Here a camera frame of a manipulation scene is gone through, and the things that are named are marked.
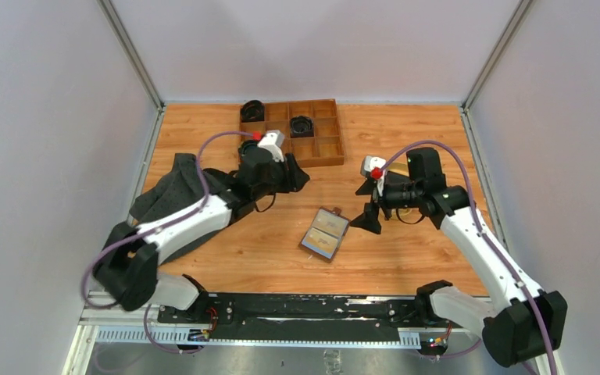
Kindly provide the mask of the brown leather card holder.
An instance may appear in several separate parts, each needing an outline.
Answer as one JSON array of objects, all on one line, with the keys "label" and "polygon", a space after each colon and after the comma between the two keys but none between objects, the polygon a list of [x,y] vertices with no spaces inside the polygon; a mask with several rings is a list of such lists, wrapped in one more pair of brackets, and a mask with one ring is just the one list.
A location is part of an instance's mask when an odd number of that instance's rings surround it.
[{"label": "brown leather card holder", "polygon": [[316,215],[303,234],[298,247],[310,255],[331,263],[348,233],[350,220],[342,215],[339,207],[319,207]]}]

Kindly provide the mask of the yellow oval card tray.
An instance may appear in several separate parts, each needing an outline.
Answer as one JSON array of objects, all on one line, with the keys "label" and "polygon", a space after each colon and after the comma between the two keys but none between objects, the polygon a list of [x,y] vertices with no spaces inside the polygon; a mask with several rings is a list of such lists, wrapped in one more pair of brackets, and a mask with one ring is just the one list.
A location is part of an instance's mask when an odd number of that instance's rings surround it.
[{"label": "yellow oval card tray", "polygon": [[[404,177],[405,179],[409,179],[408,170],[404,167],[403,164],[401,164],[399,162],[393,162],[391,164],[391,166],[389,167],[389,172],[396,173],[399,176]],[[396,209],[396,211],[395,211],[396,220],[401,223],[405,223],[405,224],[409,224],[409,225],[418,224],[419,222],[421,222],[423,220],[423,217],[419,216],[416,220],[411,221],[410,218],[411,218],[412,213],[413,213],[413,209],[409,209],[409,208]]]}]

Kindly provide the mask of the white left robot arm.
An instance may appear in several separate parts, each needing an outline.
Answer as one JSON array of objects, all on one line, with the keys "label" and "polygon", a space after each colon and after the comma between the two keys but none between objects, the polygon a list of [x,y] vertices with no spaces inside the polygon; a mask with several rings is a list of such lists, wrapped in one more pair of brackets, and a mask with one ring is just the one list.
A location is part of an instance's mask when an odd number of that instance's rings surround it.
[{"label": "white left robot arm", "polygon": [[242,146],[237,170],[229,173],[197,169],[190,154],[189,181],[198,188],[196,202],[152,222],[135,227],[117,224],[103,256],[90,267],[90,275],[125,311],[144,305],[173,307],[190,323],[208,312],[200,284],[187,275],[159,272],[159,266],[203,245],[223,229],[256,209],[267,195],[299,192],[310,176],[291,153],[283,155],[248,143]]}]

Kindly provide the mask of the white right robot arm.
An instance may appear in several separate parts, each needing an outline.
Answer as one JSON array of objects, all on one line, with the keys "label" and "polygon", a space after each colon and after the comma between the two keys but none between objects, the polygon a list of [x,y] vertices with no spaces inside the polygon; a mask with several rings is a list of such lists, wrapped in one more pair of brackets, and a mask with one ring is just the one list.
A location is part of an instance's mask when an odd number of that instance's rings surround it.
[{"label": "white right robot arm", "polygon": [[415,315],[425,326],[447,321],[475,334],[500,366],[510,367],[545,355],[557,372],[555,350],[562,344],[568,309],[558,291],[546,291],[525,273],[485,225],[468,179],[450,186],[442,170],[438,142],[410,145],[408,175],[390,171],[391,161],[368,155],[361,165],[365,181],[356,192],[370,201],[353,227],[380,234],[379,216],[398,209],[418,209],[460,250],[485,286],[489,302],[460,291],[446,280],[416,291]]}]

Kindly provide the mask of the gold VIP card 8841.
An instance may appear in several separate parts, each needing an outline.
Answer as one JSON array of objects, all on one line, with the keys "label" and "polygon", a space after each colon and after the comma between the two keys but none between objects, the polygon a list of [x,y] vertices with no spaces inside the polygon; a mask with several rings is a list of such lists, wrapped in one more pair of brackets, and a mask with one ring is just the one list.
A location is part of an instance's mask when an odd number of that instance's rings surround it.
[{"label": "gold VIP card 8841", "polygon": [[332,259],[339,246],[339,240],[315,228],[306,232],[300,245],[326,259]]}]

